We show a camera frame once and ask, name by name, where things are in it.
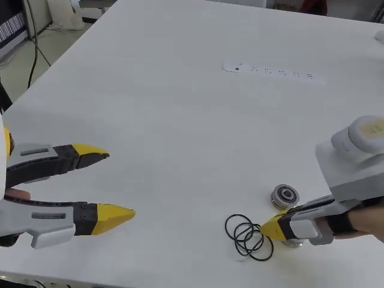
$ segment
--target red object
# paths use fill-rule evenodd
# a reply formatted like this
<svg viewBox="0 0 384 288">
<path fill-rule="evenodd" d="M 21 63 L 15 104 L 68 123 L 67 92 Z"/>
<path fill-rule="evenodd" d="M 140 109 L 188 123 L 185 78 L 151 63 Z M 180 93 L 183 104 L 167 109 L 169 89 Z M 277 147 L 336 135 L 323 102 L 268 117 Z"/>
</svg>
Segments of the red object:
<svg viewBox="0 0 384 288">
<path fill-rule="evenodd" d="M 304 0 L 299 12 L 326 16 L 328 12 L 326 0 Z"/>
</svg>

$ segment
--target sticker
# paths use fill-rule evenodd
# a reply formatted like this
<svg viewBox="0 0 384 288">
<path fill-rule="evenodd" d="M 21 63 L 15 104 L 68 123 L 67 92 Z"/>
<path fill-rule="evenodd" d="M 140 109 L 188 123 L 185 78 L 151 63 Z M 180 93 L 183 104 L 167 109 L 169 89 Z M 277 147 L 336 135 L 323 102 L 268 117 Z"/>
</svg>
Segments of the sticker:
<svg viewBox="0 0 384 288">
<path fill-rule="evenodd" d="M 368 139 L 384 137 L 384 119 L 365 123 L 360 127 L 360 131 Z"/>
<path fill-rule="evenodd" d="M 285 68 L 272 68 L 266 66 L 253 66 L 246 62 L 224 60 L 223 70 L 233 73 L 248 73 L 256 76 L 267 76 L 279 79 L 295 80 L 313 84 L 324 85 L 325 79 L 313 73 L 291 71 Z"/>
</svg>

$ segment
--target yellow fingertip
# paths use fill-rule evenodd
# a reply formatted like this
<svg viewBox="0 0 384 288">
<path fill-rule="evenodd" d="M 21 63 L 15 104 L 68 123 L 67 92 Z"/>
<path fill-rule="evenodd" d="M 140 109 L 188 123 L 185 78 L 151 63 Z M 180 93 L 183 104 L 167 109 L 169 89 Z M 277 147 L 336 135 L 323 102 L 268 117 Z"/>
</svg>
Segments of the yellow fingertip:
<svg viewBox="0 0 384 288">
<path fill-rule="evenodd" d="M 284 210 L 279 212 L 276 216 L 273 218 L 269 219 L 267 223 L 262 225 L 260 227 L 260 232 L 265 235 L 270 237 L 271 239 L 276 239 L 276 240 L 281 240 L 284 241 L 286 240 L 286 237 L 278 223 L 278 220 L 286 214 L 288 210 Z"/>
<path fill-rule="evenodd" d="M 92 235 L 107 232 L 116 226 L 131 220 L 136 212 L 132 209 L 123 208 L 111 204 L 97 204 L 97 223 Z"/>
<path fill-rule="evenodd" d="M 72 147 L 76 150 L 77 153 L 79 153 L 80 156 L 92 153 L 109 154 L 108 151 L 104 149 L 93 147 L 87 144 L 72 144 Z"/>
<path fill-rule="evenodd" d="M 7 151 L 7 157 L 11 155 L 11 134 L 7 128 L 4 127 L 4 135 L 5 135 L 5 148 Z"/>
</svg>

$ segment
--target white table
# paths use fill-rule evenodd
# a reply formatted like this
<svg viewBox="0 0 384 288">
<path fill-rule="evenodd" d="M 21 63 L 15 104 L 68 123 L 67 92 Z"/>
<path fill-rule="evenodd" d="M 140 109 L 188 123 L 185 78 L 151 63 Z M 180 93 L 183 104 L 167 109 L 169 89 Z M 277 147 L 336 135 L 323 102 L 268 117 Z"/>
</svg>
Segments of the white table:
<svg viewBox="0 0 384 288">
<path fill-rule="evenodd" d="M 136 217 L 98 237 L 0 252 L 2 274 L 124 287 L 382 287 L 371 237 L 238 261 L 234 212 L 263 223 L 272 189 L 328 194 L 315 144 L 382 115 L 383 26 L 202 1 L 119 1 L 5 114 L 18 142 L 111 157 L 25 185 L 35 199 L 110 202 Z M 326 85 L 222 71 L 224 59 L 317 73 Z"/>
</svg>

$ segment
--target human hand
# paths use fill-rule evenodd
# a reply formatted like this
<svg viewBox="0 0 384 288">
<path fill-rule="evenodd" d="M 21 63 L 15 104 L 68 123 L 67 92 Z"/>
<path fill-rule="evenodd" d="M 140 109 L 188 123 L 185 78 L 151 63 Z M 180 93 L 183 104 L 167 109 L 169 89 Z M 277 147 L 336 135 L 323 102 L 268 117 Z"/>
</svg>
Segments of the human hand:
<svg viewBox="0 0 384 288">
<path fill-rule="evenodd" d="M 373 235 L 384 242 L 384 206 L 372 206 L 364 209 L 352 210 L 348 213 L 349 221 L 357 232 L 336 237 L 349 239 L 364 235 Z"/>
<path fill-rule="evenodd" d="M 7 189 L 5 191 L 5 194 L 11 197 L 25 199 L 25 200 L 31 199 L 31 195 L 27 191 L 13 189 L 13 188 Z"/>
</svg>

